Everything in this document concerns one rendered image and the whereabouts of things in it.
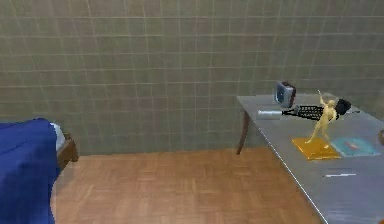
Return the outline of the light blue book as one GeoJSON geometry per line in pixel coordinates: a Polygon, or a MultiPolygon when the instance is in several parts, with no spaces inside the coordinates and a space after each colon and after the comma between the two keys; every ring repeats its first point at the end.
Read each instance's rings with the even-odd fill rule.
{"type": "Polygon", "coordinates": [[[331,141],[333,148],[343,157],[378,156],[380,152],[368,141],[354,137],[339,137],[331,141]]]}

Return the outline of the grey box with red side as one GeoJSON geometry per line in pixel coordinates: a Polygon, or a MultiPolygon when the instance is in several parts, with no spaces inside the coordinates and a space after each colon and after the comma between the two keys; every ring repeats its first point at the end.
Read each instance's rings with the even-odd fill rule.
{"type": "Polygon", "coordinates": [[[276,84],[274,98],[282,108],[291,108],[296,96],[296,88],[289,82],[282,81],[276,84]]]}

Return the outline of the golden figure statue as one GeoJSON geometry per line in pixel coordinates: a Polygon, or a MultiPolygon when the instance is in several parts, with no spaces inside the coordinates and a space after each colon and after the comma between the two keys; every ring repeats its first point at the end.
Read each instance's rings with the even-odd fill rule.
{"type": "Polygon", "coordinates": [[[336,101],[325,101],[318,91],[321,113],[309,138],[293,138],[292,144],[308,161],[340,159],[339,153],[331,146],[328,128],[337,119],[336,101]]]}

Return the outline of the grey table with brown legs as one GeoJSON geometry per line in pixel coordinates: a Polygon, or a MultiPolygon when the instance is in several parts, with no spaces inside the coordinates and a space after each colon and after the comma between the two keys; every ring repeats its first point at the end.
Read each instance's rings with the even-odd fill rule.
{"type": "Polygon", "coordinates": [[[379,224],[384,221],[384,146],[378,139],[384,121],[353,107],[352,114],[342,116],[328,129],[331,138],[364,139],[380,155],[308,161],[292,144],[292,139],[310,137],[313,121],[291,116],[259,116],[259,110],[279,108],[271,95],[240,96],[238,101],[324,224],[379,224]],[[324,177],[337,173],[357,175],[324,177]]]}

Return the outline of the bed with blue blanket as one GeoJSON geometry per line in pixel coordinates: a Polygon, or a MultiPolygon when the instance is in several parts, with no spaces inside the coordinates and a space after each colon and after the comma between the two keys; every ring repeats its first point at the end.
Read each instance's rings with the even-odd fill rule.
{"type": "Polygon", "coordinates": [[[71,134],[54,122],[0,123],[0,224],[55,224],[53,185],[78,159],[71,134]]]}

